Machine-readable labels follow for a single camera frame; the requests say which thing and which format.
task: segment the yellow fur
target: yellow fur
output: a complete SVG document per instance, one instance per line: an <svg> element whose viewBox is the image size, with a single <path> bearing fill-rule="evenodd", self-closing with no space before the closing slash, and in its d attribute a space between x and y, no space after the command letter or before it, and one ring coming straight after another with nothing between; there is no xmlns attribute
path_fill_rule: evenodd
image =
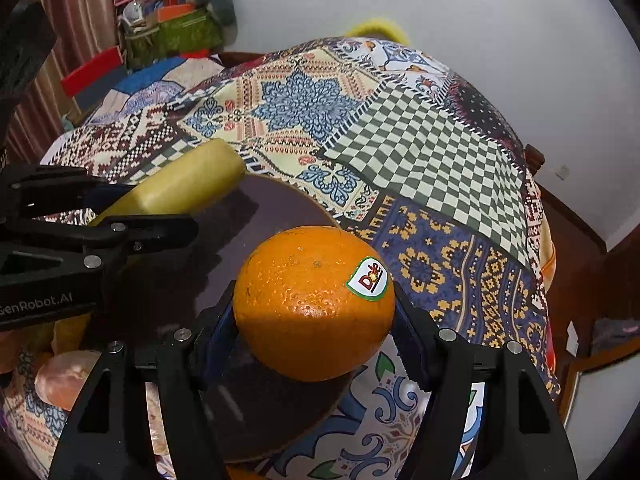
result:
<svg viewBox="0 0 640 480"><path fill-rule="evenodd" d="M360 23L347 32L345 36L364 38L379 38L382 36L386 40L409 46L409 38L407 38L404 30L385 18L372 18Z"/></svg>

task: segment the baseboard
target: baseboard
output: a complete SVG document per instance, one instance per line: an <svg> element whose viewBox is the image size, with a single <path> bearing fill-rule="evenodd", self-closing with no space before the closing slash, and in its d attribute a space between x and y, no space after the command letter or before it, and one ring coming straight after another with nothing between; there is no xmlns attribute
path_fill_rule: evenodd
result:
<svg viewBox="0 0 640 480"><path fill-rule="evenodd" d="M593 241L593 243L597 245L602 254L607 253L607 244L602 238L600 238L600 236L598 236L596 231L591 229L587 222L585 222L575 212L573 212L569 208L569 206L564 204L564 202L562 202L557 196L546 190L544 187L540 186L540 184L538 184L538 187L540 188L542 200L544 200L545 202L549 202L556 211L558 211L569 222L580 229L583 234L588 236Z"/></svg>

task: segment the white paper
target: white paper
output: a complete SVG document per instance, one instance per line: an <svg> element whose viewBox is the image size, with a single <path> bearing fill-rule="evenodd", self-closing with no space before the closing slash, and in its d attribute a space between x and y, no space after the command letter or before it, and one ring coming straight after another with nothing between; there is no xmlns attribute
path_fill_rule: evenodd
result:
<svg viewBox="0 0 640 480"><path fill-rule="evenodd" d="M572 356L576 356L578 353L578 333L575 331L574 322L570 321L569 326L566 328L566 351Z"/></svg>

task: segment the brown floor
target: brown floor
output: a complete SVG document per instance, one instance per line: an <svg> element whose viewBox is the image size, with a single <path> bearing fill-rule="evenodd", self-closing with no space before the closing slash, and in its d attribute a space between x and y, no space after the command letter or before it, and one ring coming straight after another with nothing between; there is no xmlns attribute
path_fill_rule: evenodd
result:
<svg viewBox="0 0 640 480"><path fill-rule="evenodd" d="M556 375L563 384L566 368L572 359L566 351L569 322L574 322L578 333L578 355L587 356L593 323L608 314L607 305L602 301L604 256L587 235L549 203L543 202L543 205L558 261L546 298L558 361Z"/></svg>

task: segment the blue fabric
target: blue fabric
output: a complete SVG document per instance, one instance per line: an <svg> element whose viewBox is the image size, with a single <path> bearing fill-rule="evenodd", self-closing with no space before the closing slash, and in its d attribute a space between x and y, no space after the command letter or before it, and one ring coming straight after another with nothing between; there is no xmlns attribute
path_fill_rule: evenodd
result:
<svg viewBox="0 0 640 480"><path fill-rule="evenodd" d="M151 83L162 79L167 72L180 66L184 61L185 60L179 56L163 59L147 68L134 72L123 81L120 81L114 88L125 94L133 95L137 91L151 85Z"/></svg>

